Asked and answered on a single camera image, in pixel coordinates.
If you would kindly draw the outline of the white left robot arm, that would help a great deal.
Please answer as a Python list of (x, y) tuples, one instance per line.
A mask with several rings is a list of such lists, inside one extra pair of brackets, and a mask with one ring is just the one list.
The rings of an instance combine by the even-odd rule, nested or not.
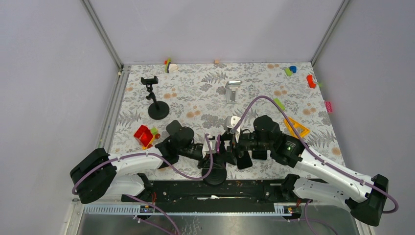
[[(194, 142), (194, 131), (189, 127), (168, 127), (169, 136), (149, 150), (130, 154), (111, 155), (105, 148), (93, 150), (70, 171), (74, 184), (71, 192), (83, 204), (97, 201), (103, 196), (132, 195), (140, 201), (151, 197), (152, 189), (143, 173), (170, 167), (177, 174), (191, 180), (202, 180), (213, 171), (216, 137), (205, 134), (203, 144)], [(208, 161), (207, 172), (193, 177), (179, 171), (174, 164), (187, 157), (200, 162)]]

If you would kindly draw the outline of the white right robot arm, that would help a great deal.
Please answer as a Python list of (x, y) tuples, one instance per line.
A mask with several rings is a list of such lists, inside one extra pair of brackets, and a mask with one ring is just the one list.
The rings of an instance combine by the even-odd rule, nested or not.
[(254, 120), (254, 131), (243, 133), (237, 116), (225, 119), (224, 129), (231, 137), (231, 148), (239, 157), (248, 152), (254, 158), (270, 157), (277, 163), (308, 172), (322, 182), (288, 174), (280, 186), (288, 202), (312, 199), (344, 209), (355, 219), (378, 226), (386, 204), (389, 180), (381, 174), (368, 176), (351, 170), (281, 132), (279, 124), (264, 115)]

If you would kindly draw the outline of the black smartphone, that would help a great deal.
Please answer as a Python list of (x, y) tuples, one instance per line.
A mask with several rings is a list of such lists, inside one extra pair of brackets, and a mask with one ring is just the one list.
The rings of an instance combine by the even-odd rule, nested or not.
[(243, 151), (238, 154), (237, 157), (237, 168), (240, 170), (250, 168), (253, 166), (251, 157), (248, 151)]

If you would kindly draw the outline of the blue-edged smartphone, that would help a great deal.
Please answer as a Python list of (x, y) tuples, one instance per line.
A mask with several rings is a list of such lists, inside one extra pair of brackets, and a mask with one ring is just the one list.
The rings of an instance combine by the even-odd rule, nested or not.
[(267, 158), (267, 150), (252, 151), (252, 159), (265, 161)]

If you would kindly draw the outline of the black round-base phone stand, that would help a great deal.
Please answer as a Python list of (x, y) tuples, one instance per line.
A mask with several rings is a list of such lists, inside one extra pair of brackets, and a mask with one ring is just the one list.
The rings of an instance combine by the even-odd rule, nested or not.
[(153, 103), (148, 108), (148, 114), (151, 119), (161, 120), (168, 116), (169, 106), (163, 101), (157, 101), (155, 93), (153, 92), (153, 85), (159, 83), (157, 76), (153, 78), (145, 79), (144, 77), (140, 78), (141, 83), (146, 87), (146, 90), (149, 94), (145, 97), (147, 100), (152, 100)]

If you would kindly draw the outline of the purple-edged smartphone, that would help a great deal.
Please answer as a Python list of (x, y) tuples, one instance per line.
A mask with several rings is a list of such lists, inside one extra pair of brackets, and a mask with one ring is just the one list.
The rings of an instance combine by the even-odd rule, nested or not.
[(220, 154), (220, 146), (221, 146), (221, 135), (217, 136), (217, 140), (216, 140), (217, 144), (216, 144), (216, 152), (217, 154)]

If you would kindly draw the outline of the black phone stand with phone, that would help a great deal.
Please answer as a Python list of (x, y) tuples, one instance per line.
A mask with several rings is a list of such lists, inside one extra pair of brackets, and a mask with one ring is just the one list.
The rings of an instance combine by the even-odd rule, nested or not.
[(227, 178), (227, 164), (237, 164), (237, 160), (232, 153), (213, 154), (213, 166), (211, 172), (208, 174), (210, 159), (209, 156), (206, 155), (198, 164), (198, 167), (202, 170), (202, 176), (207, 175), (203, 181), (211, 186), (216, 186), (224, 183)]

